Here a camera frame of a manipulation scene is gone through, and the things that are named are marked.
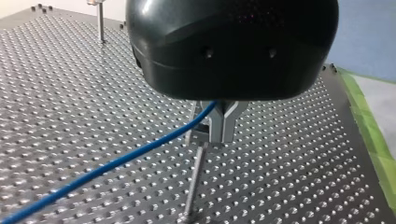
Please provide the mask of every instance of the metal table surface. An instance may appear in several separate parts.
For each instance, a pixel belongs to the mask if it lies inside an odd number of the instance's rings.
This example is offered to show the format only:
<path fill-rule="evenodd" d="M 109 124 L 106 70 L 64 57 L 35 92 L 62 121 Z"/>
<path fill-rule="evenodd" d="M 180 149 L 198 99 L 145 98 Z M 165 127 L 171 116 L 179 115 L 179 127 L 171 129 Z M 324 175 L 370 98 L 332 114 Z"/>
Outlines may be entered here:
<path fill-rule="evenodd" d="M 188 121 L 153 91 L 125 31 L 55 9 L 0 21 L 0 218 Z M 175 223 L 197 146 L 184 138 L 101 176 L 26 223 Z M 299 97 L 252 102 L 212 151 L 196 223 L 396 223 L 330 67 Z"/>

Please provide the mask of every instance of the black robot head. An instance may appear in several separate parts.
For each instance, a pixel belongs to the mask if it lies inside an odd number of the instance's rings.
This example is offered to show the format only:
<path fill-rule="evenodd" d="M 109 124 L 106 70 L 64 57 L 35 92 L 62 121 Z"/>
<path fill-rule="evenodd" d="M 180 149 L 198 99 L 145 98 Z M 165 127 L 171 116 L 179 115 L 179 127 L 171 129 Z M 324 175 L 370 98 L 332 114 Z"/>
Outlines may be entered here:
<path fill-rule="evenodd" d="M 147 83 L 190 100 L 275 100 L 307 90 L 338 25 L 336 0 L 129 0 Z"/>

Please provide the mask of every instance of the metal pin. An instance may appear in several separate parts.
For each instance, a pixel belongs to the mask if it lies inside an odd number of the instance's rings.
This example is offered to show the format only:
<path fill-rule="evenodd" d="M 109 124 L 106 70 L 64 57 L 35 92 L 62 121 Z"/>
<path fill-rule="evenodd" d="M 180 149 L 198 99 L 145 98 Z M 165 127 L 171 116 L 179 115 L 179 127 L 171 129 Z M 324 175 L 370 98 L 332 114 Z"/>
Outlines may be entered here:
<path fill-rule="evenodd" d="M 105 28 L 103 25 L 103 3 L 98 3 L 97 18 L 98 18 L 98 40 L 99 43 L 105 43 Z"/>
<path fill-rule="evenodd" d="M 194 164 L 194 171 L 190 182 L 189 195 L 187 195 L 186 208 L 184 210 L 184 221 L 188 222 L 192 215 L 192 206 L 198 190 L 198 185 L 204 168 L 205 154 L 208 148 L 208 143 L 204 143 L 202 147 L 198 147 L 197 159 Z"/>

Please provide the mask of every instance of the blue cable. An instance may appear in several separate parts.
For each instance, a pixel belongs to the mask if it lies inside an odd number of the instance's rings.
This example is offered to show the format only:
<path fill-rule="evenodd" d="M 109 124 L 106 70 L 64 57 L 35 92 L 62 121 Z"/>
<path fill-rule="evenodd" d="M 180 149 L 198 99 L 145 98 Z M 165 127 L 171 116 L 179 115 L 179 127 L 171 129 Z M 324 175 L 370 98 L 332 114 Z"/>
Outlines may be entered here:
<path fill-rule="evenodd" d="M 194 120 L 192 120 L 190 123 L 186 124 L 185 126 L 174 130 L 172 133 L 169 133 L 168 135 L 148 144 L 145 145 L 133 152 L 130 152 L 126 154 L 125 156 L 122 156 L 120 158 L 117 158 L 114 161 L 109 162 L 108 164 L 101 166 L 97 168 L 96 170 L 93 170 L 84 176 L 80 177 L 79 179 L 71 182 L 70 184 L 64 186 L 63 188 L 59 189 L 58 191 L 52 193 L 51 195 L 39 200 L 38 202 L 35 202 L 25 208 L 23 208 L 21 211 L 9 216 L 5 217 L 2 221 L 2 224 L 13 224 L 17 223 L 24 218 L 29 217 L 35 212 L 38 212 L 39 210 L 43 209 L 45 206 L 56 202 L 58 199 L 66 196 L 68 193 L 71 191 L 78 189 L 79 187 L 83 186 L 84 184 L 90 182 L 91 180 L 95 179 L 96 177 L 111 171 L 112 169 L 123 165 L 124 163 L 134 160 L 137 157 L 151 151 L 152 149 L 156 147 L 160 147 L 161 145 L 168 143 L 175 138 L 181 136 L 183 133 L 186 133 L 188 130 L 192 129 L 194 126 L 199 124 L 216 106 L 217 102 L 213 101 L 210 103 L 210 105 L 201 113 L 199 114 Z"/>

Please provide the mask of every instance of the white wall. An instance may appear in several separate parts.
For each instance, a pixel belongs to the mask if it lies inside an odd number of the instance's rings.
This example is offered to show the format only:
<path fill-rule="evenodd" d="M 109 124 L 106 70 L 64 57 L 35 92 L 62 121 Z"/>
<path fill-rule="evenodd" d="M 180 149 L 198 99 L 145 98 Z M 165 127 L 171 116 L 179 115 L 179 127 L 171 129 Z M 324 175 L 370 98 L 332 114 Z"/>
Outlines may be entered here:
<path fill-rule="evenodd" d="M 55 9 L 96 15 L 96 7 L 88 6 L 86 0 L 0 0 L 0 19 L 37 5 L 53 6 Z M 106 0 L 104 3 L 105 18 L 125 21 L 126 0 Z"/>
<path fill-rule="evenodd" d="M 96 15 L 96 7 L 88 6 L 86 0 L 38 0 L 38 2 L 45 6 Z M 125 3 L 126 0 L 106 0 L 104 2 L 105 18 L 125 21 Z"/>
<path fill-rule="evenodd" d="M 34 6 L 37 0 L 0 0 L 0 19 Z"/>

